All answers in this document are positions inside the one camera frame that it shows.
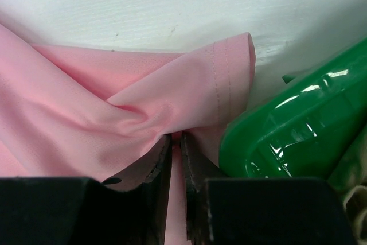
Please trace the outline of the pink t-shirt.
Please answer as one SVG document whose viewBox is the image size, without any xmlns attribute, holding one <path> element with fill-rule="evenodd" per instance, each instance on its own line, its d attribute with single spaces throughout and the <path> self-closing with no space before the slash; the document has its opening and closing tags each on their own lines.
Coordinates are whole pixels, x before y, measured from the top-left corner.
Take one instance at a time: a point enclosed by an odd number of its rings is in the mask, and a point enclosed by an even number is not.
<svg viewBox="0 0 367 245">
<path fill-rule="evenodd" d="M 1 27 L 1 179 L 104 181 L 172 137 L 164 244 L 187 244 L 181 148 L 190 133 L 215 165 L 247 106 L 249 33 L 188 53 L 32 45 Z"/>
</svg>

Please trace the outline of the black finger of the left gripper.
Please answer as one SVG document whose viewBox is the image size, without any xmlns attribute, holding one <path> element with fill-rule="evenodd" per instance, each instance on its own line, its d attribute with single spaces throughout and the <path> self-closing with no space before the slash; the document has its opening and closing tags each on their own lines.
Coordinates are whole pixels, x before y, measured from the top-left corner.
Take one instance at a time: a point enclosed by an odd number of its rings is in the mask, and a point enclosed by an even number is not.
<svg viewBox="0 0 367 245">
<path fill-rule="evenodd" d="M 2 244 L 164 244 L 172 137 L 104 181 L 1 179 Z"/>
</svg>

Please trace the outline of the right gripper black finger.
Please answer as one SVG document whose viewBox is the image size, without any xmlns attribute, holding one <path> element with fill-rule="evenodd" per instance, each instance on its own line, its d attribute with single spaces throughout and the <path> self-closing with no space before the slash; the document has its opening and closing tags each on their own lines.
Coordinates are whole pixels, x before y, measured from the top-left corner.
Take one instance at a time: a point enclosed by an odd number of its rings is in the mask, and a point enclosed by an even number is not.
<svg viewBox="0 0 367 245">
<path fill-rule="evenodd" d="M 192 244 L 356 244 L 342 204 L 316 178 L 230 178 L 183 133 Z"/>
</svg>

